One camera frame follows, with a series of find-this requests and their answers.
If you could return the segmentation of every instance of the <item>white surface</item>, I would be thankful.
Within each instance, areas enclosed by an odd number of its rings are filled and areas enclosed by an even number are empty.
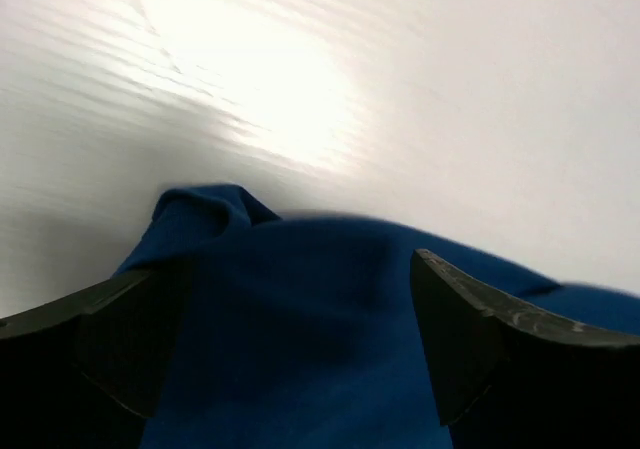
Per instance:
[[[640,0],[0,0],[0,37],[0,316],[196,182],[640,292]]]

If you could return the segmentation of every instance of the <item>blue fabric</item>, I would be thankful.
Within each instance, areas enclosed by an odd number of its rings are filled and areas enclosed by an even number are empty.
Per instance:
[[[141,447],[451,447],[411,303],[416,248],[555,312],[640,334],[636,299],[565,288],[408,227],[282,220],[237,186],[175,189],[120,268],[184,255],[197,261],[158,414]]]

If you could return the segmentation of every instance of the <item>dark blue towel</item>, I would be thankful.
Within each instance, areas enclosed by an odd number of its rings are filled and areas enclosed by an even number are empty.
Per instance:
[[[282,220],[237,186],[165,193],[121,271],[196,256],[144,449],[451,447],[409,290],[426,248],[492,286],[640,334],[640,304],[567,287],[423,232],[364,218]]]

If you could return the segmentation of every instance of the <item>blue cloth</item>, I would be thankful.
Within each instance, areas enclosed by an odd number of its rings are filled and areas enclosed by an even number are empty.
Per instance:
[[[409,290],[426,248],[557,313],[640,334],[640,304],[565,287],[414,229],[282,220],[244,189],[165,193],[120,271],[196,258],[194,292],[143,449],[448,448]]]

